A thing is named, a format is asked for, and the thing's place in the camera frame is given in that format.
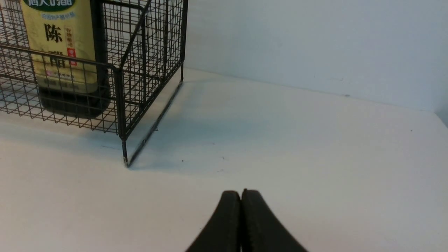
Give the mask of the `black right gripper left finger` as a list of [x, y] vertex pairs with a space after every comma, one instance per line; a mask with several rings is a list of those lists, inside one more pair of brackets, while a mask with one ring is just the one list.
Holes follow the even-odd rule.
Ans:
[[207, 224], [188, 252], [239, 252], [241, 200], [238, 192], [225, 190]]

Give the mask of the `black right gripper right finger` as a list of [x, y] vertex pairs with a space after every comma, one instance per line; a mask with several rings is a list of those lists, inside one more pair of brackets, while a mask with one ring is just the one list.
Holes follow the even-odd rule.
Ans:
[[271, 211], [258, 190], [243, 190], [243, 252], [306, 252]]

